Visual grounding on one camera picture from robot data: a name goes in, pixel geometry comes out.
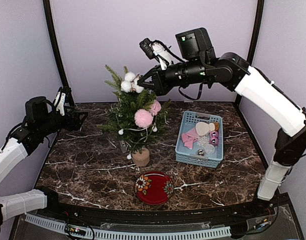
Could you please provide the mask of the small green christmas tree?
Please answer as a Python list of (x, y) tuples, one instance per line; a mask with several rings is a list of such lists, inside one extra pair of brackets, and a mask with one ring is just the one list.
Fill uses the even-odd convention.
[(107, 123), (98, 127), (105, 133), (114, 133), (126, 144), (127, 158), (139, 167), (150, 161), (148, 146), (164, 135), (168, 124), (170, 100), (159, 102), (154, 92), (139, 86), (139, 74), (134, 74), (125, 66), (121, 77), (110, 66), (105, 65), (112, 80), (105, 83), (114, 89), (117, 103), (107, 111)]

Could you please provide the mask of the pink fluffy pompom ornament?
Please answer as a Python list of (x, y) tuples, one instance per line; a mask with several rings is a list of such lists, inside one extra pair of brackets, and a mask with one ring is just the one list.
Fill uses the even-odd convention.
[(158, 112), (161, 110), (161, 104), (157, 101), (154, 100), (153, 104), (150, 106), (149, 112), (153, 115), (156, 116)]
[(153, 122), (153, 116), (145, 109), (139, 109), (134, 115), (135, 124), (140, 128), (147, 128)]

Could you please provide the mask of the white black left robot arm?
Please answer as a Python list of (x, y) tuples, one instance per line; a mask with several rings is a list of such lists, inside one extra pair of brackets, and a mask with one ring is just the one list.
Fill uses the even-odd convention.
[[(55, 104), (46, 97), (34, 97), (25, 103), (23, 121), (8, 133), (0, 149), (0, 183), (50, 135), (61, 129), (77, 131), (88, 117), (87, 112), (64, 106), (64, 100)], [(0, 196), (0, 226), (8, 219), (34, 210), (44, 209), (53, 218), (63, 214), (58, 194), (47, 188)]]

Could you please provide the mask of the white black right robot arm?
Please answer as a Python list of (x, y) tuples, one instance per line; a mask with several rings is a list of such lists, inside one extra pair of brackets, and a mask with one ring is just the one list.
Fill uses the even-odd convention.
[(248, 213), (258, 217), (293, 166), (306, 155), (306, 109), (239, 55), (228, 52), (216, 57), (205, 28), (176, 34), (176, 40), (181, 52), (177, 63), (173, 63), (175, 54), (161, 41), (146, 38), (140, 42), (146, 56), (159, 64), (139, 79), (139, 86), (164, 96), (174, 87), (220, 83), (253, 102), (280, 126), (275, 154), (258, 186), (258, 198), (248, 205)]

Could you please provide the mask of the pink felt ornament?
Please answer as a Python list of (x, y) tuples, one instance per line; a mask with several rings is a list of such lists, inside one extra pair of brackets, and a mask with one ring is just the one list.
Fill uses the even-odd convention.
[(182, 133), (181, 134), (181, 140), (182, 140), (182, 143), (184, 144), (184, 147), (192, 150), (194, 142), (197, 141), (197, 138), (192, 137), (192, 136), (188, 136), (186, 133)]

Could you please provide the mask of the white ball string lights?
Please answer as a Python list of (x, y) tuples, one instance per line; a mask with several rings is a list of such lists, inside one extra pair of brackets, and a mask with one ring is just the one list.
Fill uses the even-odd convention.
[(113, 121), (116, 124), (118, 136), (126, 144), (127, 159), (130, 160), (135, 153), (142, 153), (142, 148), (156, 130), (156, 115), (153, 116), (153, 122), (147, 128), (138, 127), (135, 124), (134, 115), (139, 109), (149, 111), (156, 96), (145, 89), (139, 94), (133, 89), (131, 92), (124, 92), (121, 86), (116, 95), (118, 103), (113, 108)]

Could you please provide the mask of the white cotton pompom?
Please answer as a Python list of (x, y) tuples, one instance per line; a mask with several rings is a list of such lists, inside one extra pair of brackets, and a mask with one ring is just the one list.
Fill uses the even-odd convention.
[(141, 93), (144, 90), (144, 87), (139, 86), (138, 85), (138, 80), (139, 77), (136, 77), (133, 81), (132, 81), (132, 89), (136, 92), (136, 93)]
[(121, 90), (126, 92), (126, 93), (129, 93), (132, 91), (132, 83), (129, 82), (129, 81), (123, 81), (121, 83)]
[(136, 74), (130, 71), (124, 75), (124, 80), (127, 82), (132, 82), (135, 78), (136, 78)]

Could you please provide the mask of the light blue plastic basket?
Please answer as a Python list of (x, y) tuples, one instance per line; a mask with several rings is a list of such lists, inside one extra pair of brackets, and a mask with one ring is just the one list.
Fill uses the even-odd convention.
[[(204, 150), (204, 148), (197, 145), (197, 141), (194, 142), (193, 149), (188, 149), (184, 147), (184, 144), (182, 143), (181, 134), (186, 133), (187, 131), (195, 127), (196, 123), (198, 122), (206, 122), (206, 123), (217, 122), (220, 124), (220, 129), (217, 131), (219, 133), (218, 137), (219, 144), (215, 146), (216, 151), (212, 155), (207, 155), (207, 154), (205, 154), (204, 156), (197, 155), (197, 150), (199, 149)], [(223, 159), (224, 155), (223, 151), (224, 151), (224, 144), (223, 144), (222, 118), (217, 115), (211, 115), (211, 114), (188, 111), (188, 110), (185, 111), (183, 113), (182, 122), (175, 147), (176, 161), (215, 169)]]

